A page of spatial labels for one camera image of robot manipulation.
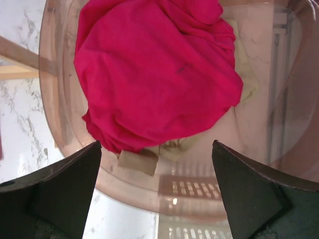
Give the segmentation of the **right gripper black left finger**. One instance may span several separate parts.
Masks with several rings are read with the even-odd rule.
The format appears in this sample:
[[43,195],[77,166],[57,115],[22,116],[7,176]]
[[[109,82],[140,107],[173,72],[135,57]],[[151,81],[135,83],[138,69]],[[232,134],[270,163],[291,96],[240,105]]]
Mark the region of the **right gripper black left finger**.
[[0,185],[2,239],[80,239],[101,162],[99,141]]

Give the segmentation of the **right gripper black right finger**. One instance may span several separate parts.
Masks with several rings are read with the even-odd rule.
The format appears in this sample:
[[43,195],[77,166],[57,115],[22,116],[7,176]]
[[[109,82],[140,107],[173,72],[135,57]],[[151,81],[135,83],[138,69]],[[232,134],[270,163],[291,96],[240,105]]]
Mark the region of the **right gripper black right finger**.
[[235,239],[317,239],[319,185],[215,140],[212,163]]

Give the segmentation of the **magenta t shirt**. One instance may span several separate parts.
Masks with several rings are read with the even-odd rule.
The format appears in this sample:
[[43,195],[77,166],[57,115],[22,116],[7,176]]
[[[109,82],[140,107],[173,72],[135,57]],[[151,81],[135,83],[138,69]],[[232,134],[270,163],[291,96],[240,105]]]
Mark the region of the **magenta t shirt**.
[[235,35],[217,0],[91,0],[74,66],[88,132],[109,151],[198,134],[240,102]]

